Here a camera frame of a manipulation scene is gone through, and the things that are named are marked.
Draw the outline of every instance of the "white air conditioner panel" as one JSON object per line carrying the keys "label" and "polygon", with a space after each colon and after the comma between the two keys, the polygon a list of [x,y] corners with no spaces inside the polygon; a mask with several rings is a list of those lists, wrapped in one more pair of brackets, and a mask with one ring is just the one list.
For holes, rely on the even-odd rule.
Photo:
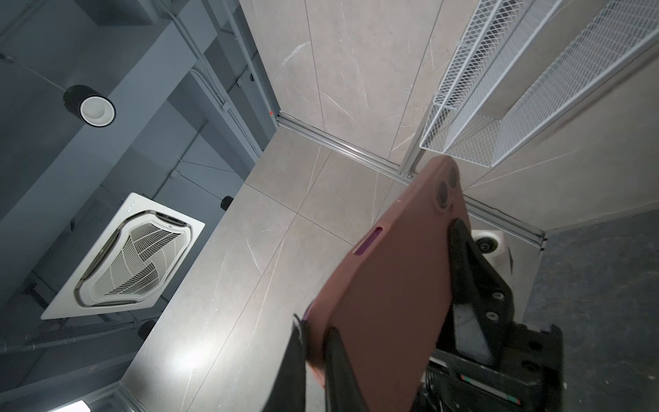
{"label": "white air conditioner panel", "polygon": [[131,193],[41,318],[152,307],[204,226]]}

